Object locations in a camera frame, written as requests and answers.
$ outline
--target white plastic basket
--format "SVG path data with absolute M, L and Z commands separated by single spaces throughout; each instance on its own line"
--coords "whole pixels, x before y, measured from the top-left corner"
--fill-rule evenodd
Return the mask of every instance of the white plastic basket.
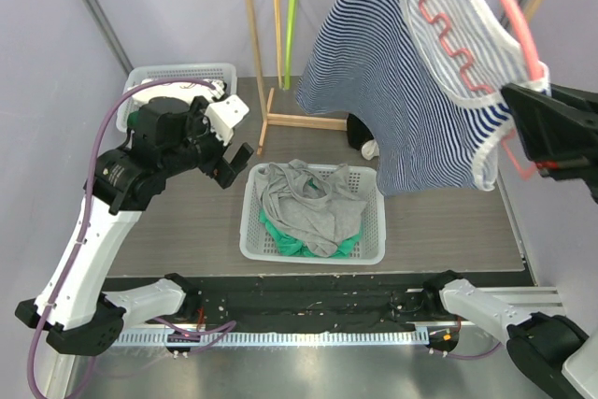
M 362 214 L 362 239 L 355 245 L 347 259 L 323 257 L 283 256 L 278 252 L 274 239 L 260 222 L 260 201 L 255 192 L 255 174 L 267 164 L 257 164 L 249 171 L 245 187 L 243 215 L 241 217 L 240 248 L 249 259 L 270 262 L 293 262 L 299 264 L 374 265 L 384 257 L 386 245 L 386 217 L 384 197 L 376 186 L 376 170 L 369 167 L 349 167 L 349 187 L 353 193 L 367 201 Z M 335 165 L 310 164 L 311 170 L 327 179 Z
M 129 74 L 124 85 L 124 91 L 141 84 L 146 78 L 176 78 L 176 77 L 197 77 L 222 79 L 226 83 L 226 93 L 236 94 L 236 69 L 232 64 L 175 64 L 175 65 L 147 65 L 138 67 Z M 139 109 L 133 99 L 124 102 L 117 112 L 116 127 L 119 131 L 127 131 L 127 117 Z

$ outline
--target wooden floor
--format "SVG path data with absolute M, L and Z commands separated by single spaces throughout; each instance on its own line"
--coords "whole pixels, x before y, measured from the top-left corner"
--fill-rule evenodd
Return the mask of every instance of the wooden floor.
M 275 79 L 267 78 L 268 86 Z M 240 78 L 238 95 L 251 116 L 235 135 L 229 159 L 247 141 L 257 149 L 262 119 L 255 78 Z M 299 110 L 293 92 L 277 92 L 273 112 Z M 302 159 L 313 164 L 368 165 L 347 144 L 343 132 L 271 127 L 261 162 Z M 384 260 L 373 266 L 276 264 L 246 259 L 239 250 L 239 226 L 246 170 L 223 191 L 201 172 L 168 181 L 141 221 L 127 236 L 111 276 L 284 275 L 301 273 L 405 273 L 518 271 L 523 269 L 498 189 L 478 192 L 443 189 L 408 193 L 386 200 L 387 241 Z

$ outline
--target pink clothes hanger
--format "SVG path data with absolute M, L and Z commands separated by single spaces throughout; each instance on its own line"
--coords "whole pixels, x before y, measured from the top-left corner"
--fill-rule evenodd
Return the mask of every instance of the pink clothes hanger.
M 428 11 L 426 10 L 424 3 L 426 0 L 419 0 L 418 7 L 420 9 L 421 15 L 423 18 L 430 24 L 434 24 L 437 22 L 443 22 L 445 27 L 443 28 L 442 32 L 439 35 L 440 45 L 442 46 L 443 50 L 447 53 L 448 56 L 451 58 L 455 58 L 459 55 L 463 55 L 465 57 L 465 63 L 459 69 L 459 73 L 463 80 L 463 83 L 467 88 L 472 91 L 484 91 L 486 93 L 493 93 L 494 89 L 486 84 L 478 84 L 473 85 L 470 78 L 467 76 L 467 69 L 469 69 L 474 64 L 474 56 L 469 49 L 460 48 L 456 50 L 452 50 L 449 47 L 445 37 L 448 33 L 452 30 L 452 22 L 450 21 L 449 16 L 444 13 L 440 12 L 435 16 L 431 16 Z M 527 65 L 528 74 L 531 80 L 538 80 L 544 76 L 544 70 L 542 65 L 538 59 L 537 49 L 535 47 L 534 39 L 532 38 L 532 33 L 528 26 L 523 13 L 521 12 L 520 6 L 517 3 L 517 0 L 499 0 L 505 9 L 505 14 L 509 18 L 513 30 L 515 32 L 515 37 L 519 41 L 521 45 L 521 51 L 523 52 L 523 57 L 525 59 L 525 63 Z M 506 144 L 506 142 L 512 139 L 515 136 L 516 130 L 514 129 L 508 136 L 506 136 L 502 141 L 503 149 L 505 149 L 506 155 L 511 160 L 517 171 L 519 172 L 521 178 L 529 179 L 535 172 L 536 167 L 532 165 L 528 168 L 522 168 L 520 163 L 517 161 L 517 158 Z

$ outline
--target green hanger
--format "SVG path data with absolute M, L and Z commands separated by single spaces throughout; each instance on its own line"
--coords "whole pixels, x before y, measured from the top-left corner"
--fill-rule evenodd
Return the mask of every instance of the green hanger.
M 295 32 L 295 12 L 297 10 L 297 0 L 289 0 L 289 15 L 287 17 L 287 54 L 284 67 L 284 89 L 291 88 L 291 59 L 292 59 L 292 39 Z

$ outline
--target gray wall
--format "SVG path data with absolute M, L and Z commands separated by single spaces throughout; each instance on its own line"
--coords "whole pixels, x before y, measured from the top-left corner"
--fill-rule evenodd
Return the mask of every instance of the gray wall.
M 0 10 L 0 395 L 29 398 L 33 332 L 13 312 L 64 251 L 93 135 L 125 77 L 80 0 L 0 0 Z
M 546 0 L 532 21 L 554 83 L 598 92 L 596 0 Z M 503 157 L 501 173 L 538 280 L 556 285 L 571 318 L 598 328 L 598 205 L 581 181 L 521 181 Z
M 226 62 L 254 76 L 245 0 L 99 0 L 134 66 Z M 301 75 L 335 0 L 299 0 L 292 74 Z M 488 0 L 500 11 L 497 0 Z M 264 73 L 276 72 L 273 0 L 255 0 Z M 281 0 L 283 47 L 287 0 Z

